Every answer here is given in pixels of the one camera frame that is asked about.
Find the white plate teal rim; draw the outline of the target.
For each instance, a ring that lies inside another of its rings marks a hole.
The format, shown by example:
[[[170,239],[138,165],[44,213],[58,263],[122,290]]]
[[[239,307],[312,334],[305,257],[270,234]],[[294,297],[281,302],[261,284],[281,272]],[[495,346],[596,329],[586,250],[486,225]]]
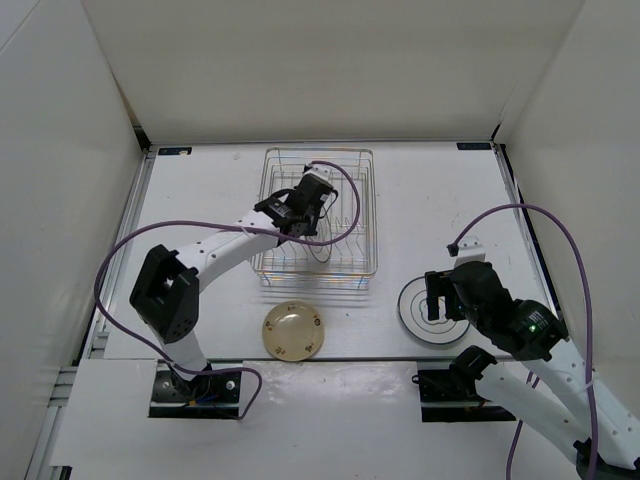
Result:
[[[446,317],[446,304],[438,298],[439,316],[428,317],[427,287],[423,276],[409,281],[400,291],[396,311],[404,328],[417,340],[429,345],[446,346],[460,341],[469,331],[466,320],[451,320]]]

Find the beige patterned plate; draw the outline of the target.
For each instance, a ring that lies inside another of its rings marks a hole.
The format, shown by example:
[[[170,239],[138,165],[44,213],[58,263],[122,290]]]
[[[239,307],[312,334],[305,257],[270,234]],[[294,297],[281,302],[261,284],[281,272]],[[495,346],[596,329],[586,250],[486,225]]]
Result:
[[[266,351],[284,362],[301,362],[322,347],[325,323],[320,312],[301,301],[287,301],[273,307],[262,325]]]

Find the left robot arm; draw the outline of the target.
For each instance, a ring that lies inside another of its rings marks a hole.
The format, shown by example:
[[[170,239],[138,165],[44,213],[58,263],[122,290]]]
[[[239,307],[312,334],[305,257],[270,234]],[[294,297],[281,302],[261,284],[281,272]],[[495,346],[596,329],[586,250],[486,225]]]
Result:
[[[271,196],[258,202],[232,231],[176,250],[160,244],[146,255],[129,302],[176,365],[175,388],[188,400],[206,395],[210,377],[194,328],[199,296],[214,280],[257,254],[285,241],[316,233],[325,202],[335,192],[329,169],[311,166],[281,200]]]

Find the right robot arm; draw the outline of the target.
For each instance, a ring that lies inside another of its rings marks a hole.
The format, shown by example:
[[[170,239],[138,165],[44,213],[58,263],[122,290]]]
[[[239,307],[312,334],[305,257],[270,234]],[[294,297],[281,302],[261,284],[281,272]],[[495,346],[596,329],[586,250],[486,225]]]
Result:
[[[566,325],[547,307],[512,298],[488,262],[428,272],[425,286],[429,319],[468,321],[553,394],[534,390],[472,345],[449,365],[455,396],[498,404],[554,445],[582,479],[638,478],[638,418],[595,377]]]

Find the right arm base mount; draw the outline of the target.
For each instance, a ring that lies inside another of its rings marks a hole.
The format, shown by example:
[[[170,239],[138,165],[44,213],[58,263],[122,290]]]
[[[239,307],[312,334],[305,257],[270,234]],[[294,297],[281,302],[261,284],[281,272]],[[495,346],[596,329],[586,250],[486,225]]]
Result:
[[[511,422],[515,417],[495,402],[481,397],[475,382],[497,359],[470,346],[446,367],[419,364],[411,381],[418,387],[423,423]]]

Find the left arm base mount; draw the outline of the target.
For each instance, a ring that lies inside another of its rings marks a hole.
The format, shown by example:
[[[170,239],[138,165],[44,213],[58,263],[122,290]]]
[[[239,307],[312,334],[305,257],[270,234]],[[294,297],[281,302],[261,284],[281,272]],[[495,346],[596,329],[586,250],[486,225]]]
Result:
[[[242,373],[196,376],[185,381],[165,364],[156,368],[148,417],[234,420],[239,416]]]

